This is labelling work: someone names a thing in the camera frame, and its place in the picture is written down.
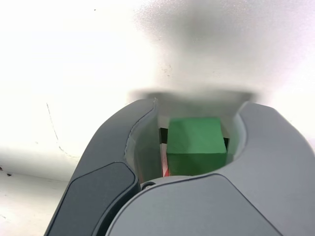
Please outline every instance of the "green cube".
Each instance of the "green cube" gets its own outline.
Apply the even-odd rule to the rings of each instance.
[[[219,118],[172,119],[168,127],[170,175],[194,176],[223,167],[226,148]]]

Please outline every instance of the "green block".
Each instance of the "green block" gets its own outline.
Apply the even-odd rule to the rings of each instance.
[[[172,119],[168,127],[170,175],[194,176],[223,167],[226,148],[219,118]]]

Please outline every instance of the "white surface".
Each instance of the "white surface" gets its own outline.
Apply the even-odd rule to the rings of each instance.
[[[0,235],[44,235],[67,184],[0,172]]]
[[[69,180],[96,129],[150,88],[257,93],[315,148],[314,11],[309,0],[2,1],[0,166]]]

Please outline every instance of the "crack on surface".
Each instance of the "crack on surface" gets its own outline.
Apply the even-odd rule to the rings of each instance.
[[[52,119],[51,114],[50,114],[50,109],[49,109],[48,103],[46,103],[46,106],[47,106],[47,110],[48,110],[48,115],[49,115],[49,119],[50,119],[51,126],[52,126],[52,128],[53,128],[53,130],[54,130],[54,132],[55,132],[55,136],[56,136],[56,139],[57,139],[58,148],[59,148],[64,154],[66,154],[66,155],[69,156],[69,157],[79,158],[78,156],[72,156],[72,155],[70,155],[70,154],[67,153],[65,150],[63,150],[63,148],[60,146],[60,144],[59,144],[59,138],[58,138],[58,135],[57,135],[57,132],[56,132],[54,123],[53,123],[53,119]]]

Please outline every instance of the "gray plastic housing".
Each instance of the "gray plastic housing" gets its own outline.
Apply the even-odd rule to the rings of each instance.
[[[156,185],[132,198],[106,235],[314,236],[309,144],[270,107],[246,103],[233,122],[225,167],[152,180]]]
[[[97,130],[46,236],[104,235],[118,210],[141,190],[140,183],[162,177],[157,116],[156,100],[138,100]]]

